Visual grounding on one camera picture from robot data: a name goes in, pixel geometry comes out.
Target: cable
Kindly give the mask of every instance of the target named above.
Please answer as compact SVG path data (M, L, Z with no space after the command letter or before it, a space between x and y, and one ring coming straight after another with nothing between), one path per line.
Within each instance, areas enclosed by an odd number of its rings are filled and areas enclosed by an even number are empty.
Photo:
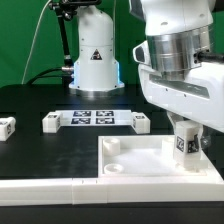
M71 77L70 75L46 75L46 76L39 76L31 79L27 85L31 86L37 79L45 79L45 78L63 78L63 77Z
M51 73L51 72L56 72L56 71L61 71L61 68L50 68L50 69L47 69L41 73L39 73L38 75L36 75L34 78L30 79L26 84L27 85L31 85L33 83L33 81L35 81L36 79L48 74L48 73Z
M45 6L44 6L44 8L42 9L42 12L41 12L41 14L40 14L40 17L39 17L39 20L38 20L38 23L37 23L37 27L36 27L36 30L35 30L35 34L34 34L34 37L33 37L33 42L32 42L32 45L31 45L31 49L30 49L30 53L29 53L29 57L28 57L28 59L27 59L26 66L25 66L25 70L24 70L24 73L23 73L22 84L24 84L24 82L25 82L25 77L26 77L26 75L27 75L27 69L28 69L28 66L29 66L29 63L30 63L30 59L31 59L32 54L33 54L34 45L35 45L35 43L36 43L37 34L38 34L38 32L39 32L40 24L41 24L42 19L43 19L43 14L44 14L44 12L45 12L45 10L46 10L46 8L48 7L48 4L49 4L50 2L51 2L51 0L49 0L49 1L45 4Z

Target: black tabletop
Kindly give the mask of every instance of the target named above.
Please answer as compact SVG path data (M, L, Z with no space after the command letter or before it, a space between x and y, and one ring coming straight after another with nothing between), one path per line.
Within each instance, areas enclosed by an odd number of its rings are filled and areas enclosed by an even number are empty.
M50 111L144 112L155 118L154 133L172 132L166 112L148 104L135 85L101 99L77 97L60 85L13 85L0 89L0 105L0 117L16 119L16 132L0 143L1 179L97 177L98 136L135 135L130 126L61 127L57 134L44 134L42 119Z
M147 103L141 88L102 99L69 94L60 85L11 85L0 89L0 118L16 118L16 132L0 143L0 179L97 177L98 136L135 135L129 126L62 127L43 134L42 119L55 110L132 110L151 119L151 134L173 134L166 111ZM208 157L222 174L224 136L212 133ZM223 202L125 203L82 206L0 207L1 223L217 223Z

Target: warning triangle label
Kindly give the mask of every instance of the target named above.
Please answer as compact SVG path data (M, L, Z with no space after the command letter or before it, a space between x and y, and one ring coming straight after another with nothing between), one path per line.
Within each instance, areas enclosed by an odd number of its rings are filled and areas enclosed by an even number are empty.
M91 60L103 60L97 49L95 50L93 56L91 57Z

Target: green backdrop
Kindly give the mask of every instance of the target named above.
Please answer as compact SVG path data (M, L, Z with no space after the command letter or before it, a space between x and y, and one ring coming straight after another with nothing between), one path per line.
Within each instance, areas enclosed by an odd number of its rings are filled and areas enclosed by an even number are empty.
M0 1L0 87L19 84L29 55L37 21L47 0ZM113 0L103 0L98 6L113 15ZM214 13L215 50L224 52L224 12ZM73 59L78 57L77 21L66 22ZM138 82L137 64L132 49L144 40L144 23L129 14L128 0L117 0L116 7L116 59L121 64L121 79L125 83ZM57 18L46 10L37 37L27 79L37 73L63 65L63 52ZM45 80L47 83L59 81Z

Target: cube with marker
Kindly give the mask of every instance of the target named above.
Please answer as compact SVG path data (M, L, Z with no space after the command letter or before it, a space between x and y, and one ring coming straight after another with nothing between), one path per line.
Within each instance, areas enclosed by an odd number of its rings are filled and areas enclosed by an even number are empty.
M57 133L59 128L61 127L61 112L50 112L47 116L42 120L43 132L44 133Z
M150 120L144 113L132 112L133 123L132 127L137 134L150 133Z
M6 141L15 131L16 120L13 117L0 118L0 141Z

